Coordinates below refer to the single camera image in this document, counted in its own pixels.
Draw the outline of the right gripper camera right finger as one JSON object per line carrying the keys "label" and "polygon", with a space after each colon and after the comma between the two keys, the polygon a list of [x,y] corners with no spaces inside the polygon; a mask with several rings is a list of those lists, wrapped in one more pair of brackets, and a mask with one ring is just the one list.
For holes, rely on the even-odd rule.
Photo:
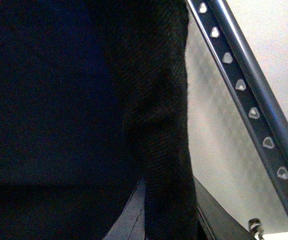
{"label": "right gripper camera right finger", "polygon": [[202,229],[210,240],[253,240],[253,237],[240,225],[194,178],[197,209]]}

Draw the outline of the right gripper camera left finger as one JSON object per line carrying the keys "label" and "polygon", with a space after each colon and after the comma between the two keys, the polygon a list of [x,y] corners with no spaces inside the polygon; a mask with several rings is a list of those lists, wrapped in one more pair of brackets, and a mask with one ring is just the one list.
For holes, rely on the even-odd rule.
{"label": "right gripper camera left finger", "polygon": [[145,183],[137,182],[121,215],[105,235],[105,240],[144,240]]}

